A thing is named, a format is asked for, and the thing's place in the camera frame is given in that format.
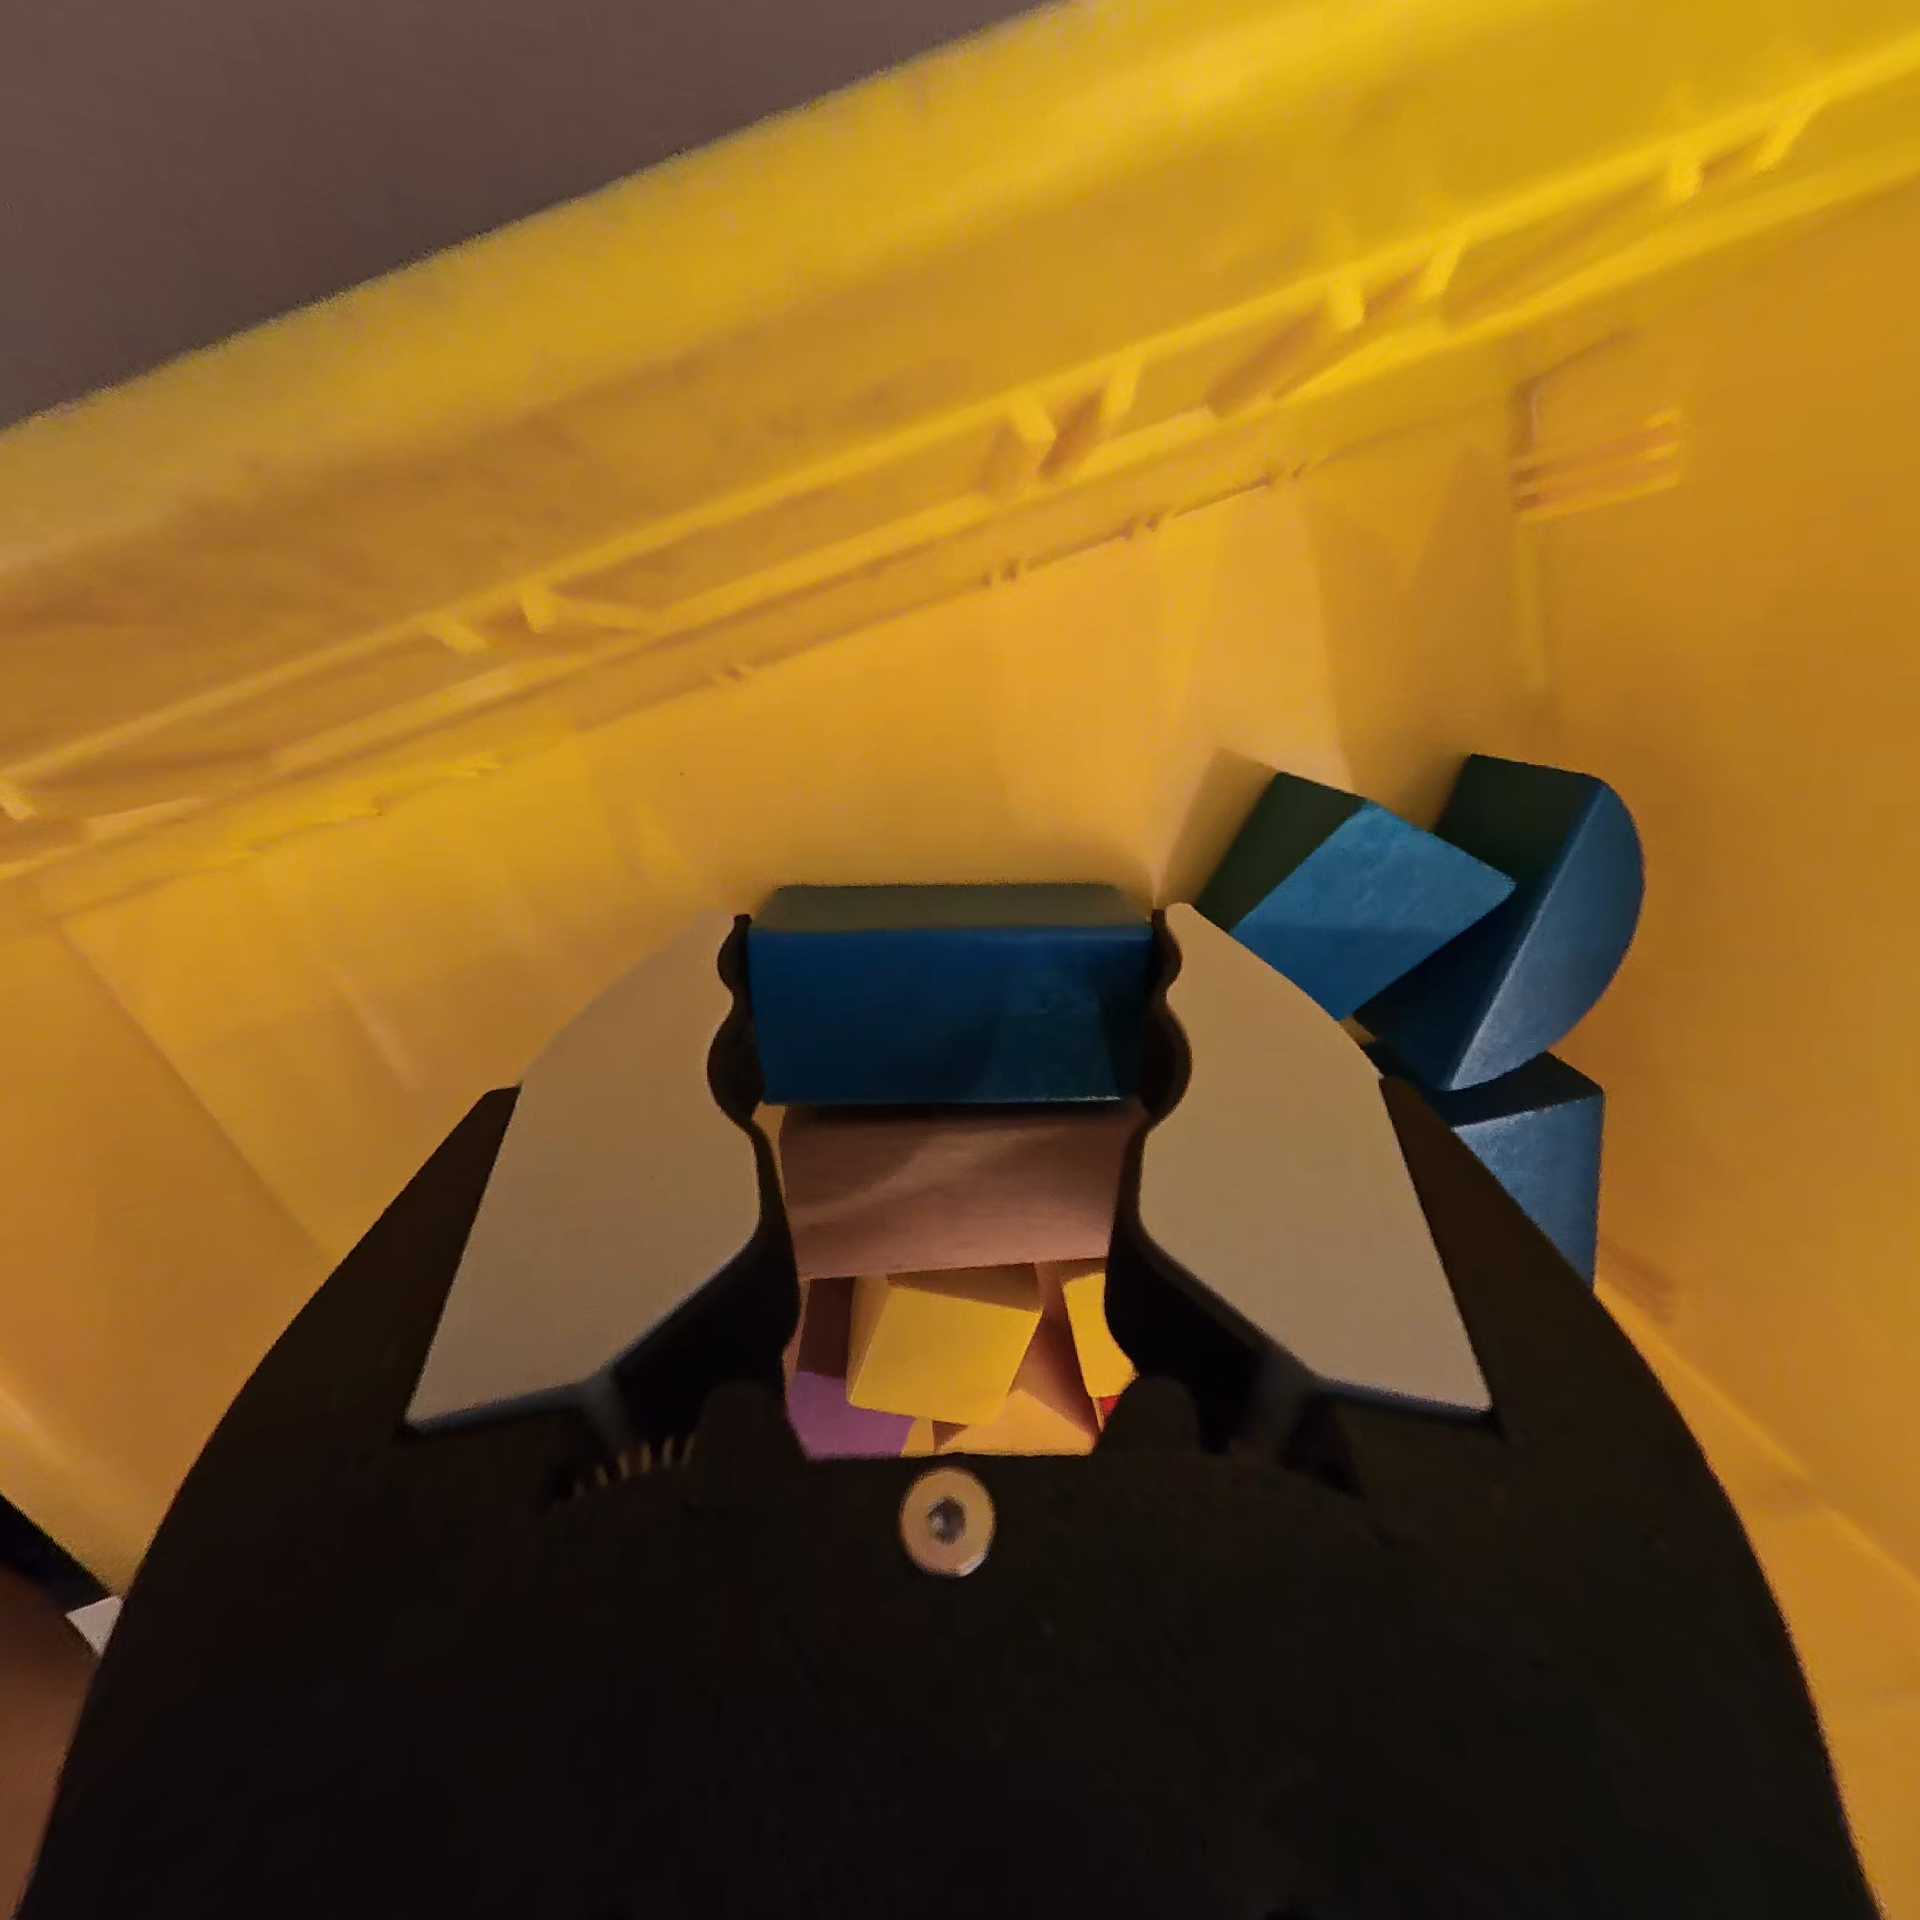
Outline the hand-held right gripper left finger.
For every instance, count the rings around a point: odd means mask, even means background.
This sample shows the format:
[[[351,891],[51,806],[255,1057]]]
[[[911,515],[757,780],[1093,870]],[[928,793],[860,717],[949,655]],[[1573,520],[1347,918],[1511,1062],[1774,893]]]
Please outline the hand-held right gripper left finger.
[[[404,1420],[572,1414],[685,1463],[715,1392],[776,1395],[799,1277],[758,1123],[750,920],[647,952],[519,1081]]]

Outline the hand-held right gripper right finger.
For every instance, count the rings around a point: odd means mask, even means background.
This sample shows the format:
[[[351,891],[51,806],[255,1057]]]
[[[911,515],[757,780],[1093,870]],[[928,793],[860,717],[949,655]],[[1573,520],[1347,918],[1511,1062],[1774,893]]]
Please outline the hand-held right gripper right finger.
[[[1155,956],[1105,1260],[1137,1377],[1181,1387],[1213,1453],[1283,1453],[1332,1401],[1487,1417],[1379,1069],[1195,904],[1156,915]]]

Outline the blue rectangular wooden block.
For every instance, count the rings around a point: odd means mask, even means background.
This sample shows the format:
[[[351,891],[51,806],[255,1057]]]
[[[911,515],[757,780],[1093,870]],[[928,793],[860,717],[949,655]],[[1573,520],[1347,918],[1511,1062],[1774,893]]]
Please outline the blue rectangular wooden block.
[[[1383,1041],[1367,1039],[1359,1049],[1380,1076],[1405,1079],[1424,1095],[1432,1113],[1592,1289],[1603,1087],[1550,1051],[1472,1087],[1441,1091],[1419,1081]]]
[[[1103,881],[785,884],[748,928],[761,1095],[1116,1107],[1156,969],[1147,912]]]
[[[1497,865],[1351,791],[1276,772],[1195,909],[1334,1020],[1512,895]]]

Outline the yellow plastic bin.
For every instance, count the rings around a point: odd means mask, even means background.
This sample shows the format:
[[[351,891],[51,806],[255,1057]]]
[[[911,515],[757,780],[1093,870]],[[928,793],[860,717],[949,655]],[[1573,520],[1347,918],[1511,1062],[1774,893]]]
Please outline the yellow plastic bin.
[[[4,1487],[647,948],[1607,782],[1600,1295],[1915,1916],[1915,4],[4,4]]]

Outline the purple wooden cube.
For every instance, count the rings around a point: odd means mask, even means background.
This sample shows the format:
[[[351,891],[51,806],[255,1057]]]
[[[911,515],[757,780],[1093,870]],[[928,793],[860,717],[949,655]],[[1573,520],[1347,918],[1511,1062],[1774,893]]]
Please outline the purple wooden cube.
[[[785,1381],[784,1404],[801,1452],[813,1461],[901,1455],[917,1428],[910,1414],[849,1404],[840,1376],[805,1366]]]

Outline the beige long wooden block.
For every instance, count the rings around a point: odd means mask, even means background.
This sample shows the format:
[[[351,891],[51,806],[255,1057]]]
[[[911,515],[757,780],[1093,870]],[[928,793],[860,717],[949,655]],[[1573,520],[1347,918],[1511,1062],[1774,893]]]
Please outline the beige long wooden block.
[[[1123,1153],[1116,1107],[847,1111],[789,1107],[776,1161],[801,1280],[1099,1262]]]

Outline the blue half-round wooden block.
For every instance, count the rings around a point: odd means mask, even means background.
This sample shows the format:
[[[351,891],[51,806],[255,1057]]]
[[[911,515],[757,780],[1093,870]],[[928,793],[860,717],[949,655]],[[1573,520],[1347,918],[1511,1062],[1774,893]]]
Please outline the blue half-round wooden block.
[[[1641,924],[1645,862],[1607,782],[1487,755],[1462,761],[1436,833],[1512,893],[1356,1020],[1413,1079],[1455,1092],[1547,1053],[1609,990]]]

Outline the person's right forearm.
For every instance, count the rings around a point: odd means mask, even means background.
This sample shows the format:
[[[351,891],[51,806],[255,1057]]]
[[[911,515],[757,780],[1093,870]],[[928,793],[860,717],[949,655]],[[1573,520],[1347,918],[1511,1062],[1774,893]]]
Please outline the person's right forearm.
[[[96,1667],[54,1599],[3,1567],[3,1916],[29,1883]]]

